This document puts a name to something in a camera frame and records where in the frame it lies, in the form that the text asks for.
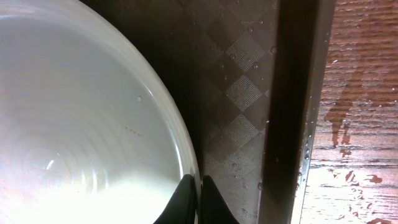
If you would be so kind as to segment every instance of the wooden surface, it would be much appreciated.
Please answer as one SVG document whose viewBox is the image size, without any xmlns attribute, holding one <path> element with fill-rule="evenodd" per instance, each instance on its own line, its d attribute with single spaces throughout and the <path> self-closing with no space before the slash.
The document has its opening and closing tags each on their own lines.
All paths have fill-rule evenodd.
<svg viewBox="0 0 398 224">
<path fill-rule="evenodd" d="M 398 223 L 398 2 L 337 0 L 302 222 Z"/>
</svg>

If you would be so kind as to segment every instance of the water droplet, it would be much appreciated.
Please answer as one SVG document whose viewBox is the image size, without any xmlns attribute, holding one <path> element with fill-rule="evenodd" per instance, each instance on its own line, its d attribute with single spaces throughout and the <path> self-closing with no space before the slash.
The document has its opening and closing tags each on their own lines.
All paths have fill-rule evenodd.
<svg viewBox="0 0 398 224">
<path fill-rule="evenodd" d="M 276 47 L 271 47 L 271 49 L 269 49 L 269 53 L 271 53 L 272 55 L 276 54 Z"/>
</svg>

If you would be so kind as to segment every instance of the checkered pattern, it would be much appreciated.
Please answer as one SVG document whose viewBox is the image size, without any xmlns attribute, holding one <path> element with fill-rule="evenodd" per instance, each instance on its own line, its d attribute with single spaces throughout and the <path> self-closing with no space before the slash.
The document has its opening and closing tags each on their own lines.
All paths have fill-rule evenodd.
<svg viewBox="0 0 398 224">
<path fill-rule="evenodd" d="M 155 36 L 140 41 L 162 44 L 162 54 L 183 68 L 162 73 L 167 70 L 162 65 L 157 72 L 184 119 L 186 108 L 178 98 L 193 102 L 194 114 L 185 122 L 188 127 L 199 124 L 190 135 L 195 147 L 202 147 L 196 149 L 204 152 L 204 174 L 212 176 L 241 224 L 257 223 L 277 0 L 82 1 L 138 49 L 136 38 Z M 156 55 L 151 54 L 144 56 L 156 69 Z"/>
</svg>

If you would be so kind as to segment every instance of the wooden table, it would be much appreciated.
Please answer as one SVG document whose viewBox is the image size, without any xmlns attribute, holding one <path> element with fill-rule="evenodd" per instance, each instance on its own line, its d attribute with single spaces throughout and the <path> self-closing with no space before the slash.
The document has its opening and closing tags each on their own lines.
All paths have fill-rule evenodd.
<svg viewBox="0 0 398 224">
<path fill-rule="evenodd" d="M 398 1 L 337 0 L 302 223 L 398 223 Z"/>
</svg>

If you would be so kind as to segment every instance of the plate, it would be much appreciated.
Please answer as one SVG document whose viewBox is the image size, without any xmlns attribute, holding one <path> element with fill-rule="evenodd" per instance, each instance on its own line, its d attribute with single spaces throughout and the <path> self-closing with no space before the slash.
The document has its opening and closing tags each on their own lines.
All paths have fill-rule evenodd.
<svg viewBox="0 0 398 224">
<path fill-rule="evenodd" d="M 78 1 L 0 2 L 0 223 L 153 223 L 198 166 L 138 50 Z"/>
</svg>

